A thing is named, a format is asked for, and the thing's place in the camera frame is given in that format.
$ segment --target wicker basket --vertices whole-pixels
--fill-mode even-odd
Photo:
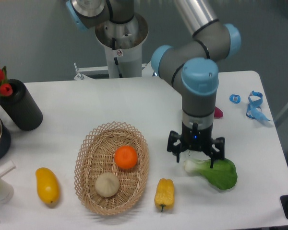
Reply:
[[[122,170],[114,162],[114,153],[123,145],[134,147],[137,164]],[[126,123],[107,123],[86,136],[76,161],[75,190],[81,203],[92,212],[115,215],[131,208],[141,197],[148,175],[148,148],[141,132]],[[97,177],[114,173],[120,180],[118,192],[111,197],[100,196],[94,188]]]

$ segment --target gray wall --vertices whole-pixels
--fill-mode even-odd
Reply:
[[[172,0],[135,2],[149,25],[144,62],[160,45],[191,40]],[[221,22],[234,24],[242,35],[241,51],[220,61],[220,71],[258,72],[275,117],[288,101],[288,0],[210,2]],[[94,30],[77,30],[65,0],[0,1],[0,60],[9,78],[24,82],[72,80],[74,62],[80,68],[106,65]],[[288,159],[288,120],[278,134]]]

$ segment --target steamed bun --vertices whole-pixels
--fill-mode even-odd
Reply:
[[[99,175],[95,182],[96,192],[103,197],[113,196],[119,188],[119,178],[111,172],[105,172]]]

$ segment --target yellow mango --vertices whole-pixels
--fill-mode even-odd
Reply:
[[[55,174],[48,168],[39,168],[35,175],[39,198],[47,205],[56,204],[60,197],[60,186]]]

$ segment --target blue joint cap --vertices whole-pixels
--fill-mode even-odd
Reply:
[[[70,1],[67,1],[67,2],[66,2],[66,6],[67,6],[67,9],[69,10],[69,12],[71,13],[71,16],[72,16],[72,18],[74,19],[74,21],[75,21],[78,29],[79,29],[80,31],[86,31],[86,30],[88,30],[88,29],[86,28],[86,26],[83,25],[83,23],[80,21],[78,15],[76,14],[75,10],[73,9]]]
[[[164,53],[168,50],[171,49],[172,46],[160,46],[158,49],[155,50],[155,52],[153,53],[152,59],[151,59],[151,66],[154,70],[154,72],[159,76],[159,65],[161,62],[161,59],[164,55]]]
[[[182,67],[181,80],[192,93],[199,96],[214,94],[219,86],[216,63],[203,57],[193,58]]]
[[[240,50],[241,35],[239,30],[234,25],[225,24],[224,26],[227,27],[230,35],[230,49],[227,57],[231,57]]]

